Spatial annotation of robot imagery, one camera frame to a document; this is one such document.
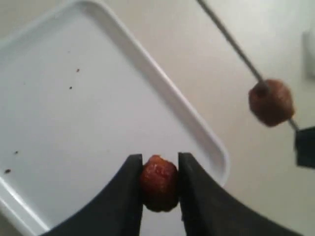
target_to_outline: metal rod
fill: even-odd
[[[237,44],[237,42],[234,40],[232,35],[229,33],[229,31],[225,28],[219,17],[214,13],[214,11],[203,1],[203,0],[197,0],[201,8],[205,11],[205,13],[212,19],[212,21],[216,24],[218,29],[221,31],[221,33],[224,35],[225,39],[230,43],[230,45],[233,47],[233,49],[236,51],[238,56],[242,59],[242,61],[247,65],[251,73],[254,75],[254,77],[258,80],[259,83],[264,84],[267,89],[268,85],[261,76],[261,74],[258,72],[258,70],[255,68],[255,66],[252,64],[252,62],[248,59],[244,51],[241,49],[241,47]],[[293,119],[288,120],[290,126],[294,131],[299,131],[299,126]]]

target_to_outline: tray rim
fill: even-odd
[[[199,123],[204,132],[211,137],[215,145],[218,147],[220,152],[223,155],[223,160],[225,163],[225,171],[223,173],[223,177],[219,182],[219,185],[224,186],[231,169],[230,157],[227,149],[225,148],[223,142],[218,138],[215,132],[211,129],[211,127],[207,124],[207,122],[202,118],[202,116],[197,112],[197,110],[190,104],[190,102],[184,97],[184,95],[180,92],[180,90],[176,87],[176,85],[171,81],[171,79],[166,75],[163,69],[159,66],[159,64],[153,59],[153,57],[149,54],[149,52],[141,45],[140,41],[136,39],[136,37],[132,34],[132,32],[125,26],[125,24],[120,20],[120,18],[115,14],[115,12],[102,0],[66,0],[53,7],[51,10],[44,12],[39,17],[36,17],[34,20],[26,24],[25,26],[17,29],[13,33],[8,36],[0,39],[0,52],[3,48],[14,44],[15,41],[19,40],[23,36],[27,35],[30,31],[35,30],[37,27],[49,21],[51,18],[58,16],[60,12],[63,10],[73,7],[76,4],[87,4],[92,3],[97,7],[102,8],[103,11],[108,14],[109,17],[116,23],[117,27],[123,32],[126,37],[130,40],[136,50],[142,54],[145,60],[151,64],[151,66],[157,71],[160,76],[160,79],[163,80],[167,84],[167,86],[171,89],[172,93],[176,98],[185,106],[190,115]],[[12,187],[10,187],[2,178],[0,178],[0,189],[5,189],[8,198],[13,198],[15,200],[15,204],[17,207],[12,209],[10,204],[6,201],[5,197],[0,196],[0,210],[2,214],[14,225],[14,227],[19,230],[23,235],[26,236],[36,236],[39,231],[46,232],[50,230],[48,227],[35,212],[32,211],[30,207],[28,207],[27,203],[24,202],[23,198],[19,196]],[[29,221],[26,222],[23,218],[18,215],[19,211],[24,211],[23,214],[26,217],[29,217]]]

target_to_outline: brown food ball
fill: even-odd
[[[153,155],[140,176],[143,203],[149,210],[170,211],[178,204],[176,166],[159,155]]]
[[[294,115],[290,89],[280,80],[266,80],[269,89],[261,83],[249,92],[250,109],[262,123],[276,126]]]

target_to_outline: plastic tray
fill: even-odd
[[[227,179],[222,143],[102,2],[68,2],[2,41],[0,78],[0,210],[26,236],[77,212],[132,153],[191,152]],[[184,235],[180,208],[144,210],[141,234]]]

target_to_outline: black object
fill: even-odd
[[[300,236],[225,192],[190,153],[179,153],[180,205],[187,236]],[[74,216],[42,236],[138,236],[142,156],[127,158],[110,183]]]
[[[300,236],[234,199],[190,153],[179,153],[178,164],[187,236]]]
[[[138,236],[142,218],[142,155],[131,155],[82,210],[43,236]]]
[[[295,133],[295,150],[298,166],[315,169],[315,129],[308,128]]]

